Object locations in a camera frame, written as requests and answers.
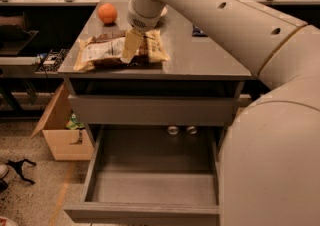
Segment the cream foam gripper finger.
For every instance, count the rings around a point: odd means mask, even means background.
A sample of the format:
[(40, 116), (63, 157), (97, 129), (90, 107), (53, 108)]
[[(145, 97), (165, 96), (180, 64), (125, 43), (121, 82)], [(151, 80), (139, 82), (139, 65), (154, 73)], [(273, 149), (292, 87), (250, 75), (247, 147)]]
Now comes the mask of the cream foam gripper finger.
[(121, 61), (129, 64), (143, 42), (143, 34), (135, 29), (126, 32)]

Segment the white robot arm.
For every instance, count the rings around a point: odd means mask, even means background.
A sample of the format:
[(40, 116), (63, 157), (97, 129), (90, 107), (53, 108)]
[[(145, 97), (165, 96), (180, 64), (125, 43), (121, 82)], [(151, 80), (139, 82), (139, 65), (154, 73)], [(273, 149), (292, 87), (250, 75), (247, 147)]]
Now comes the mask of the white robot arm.
[(254, 0), (130, 0), (145, 32), (170, 6), (268, 91), (219, 152), (222, 226), (320, 226), (320, 30)]

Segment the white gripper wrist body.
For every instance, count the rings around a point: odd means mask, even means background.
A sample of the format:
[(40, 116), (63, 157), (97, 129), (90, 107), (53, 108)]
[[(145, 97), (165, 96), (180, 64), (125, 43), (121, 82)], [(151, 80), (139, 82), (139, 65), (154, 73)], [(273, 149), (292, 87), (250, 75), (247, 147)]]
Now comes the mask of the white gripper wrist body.
[(165, 0), (130, 0), (128, 23), (137, 31), (150, 31), (155, 28), (166, 5)]

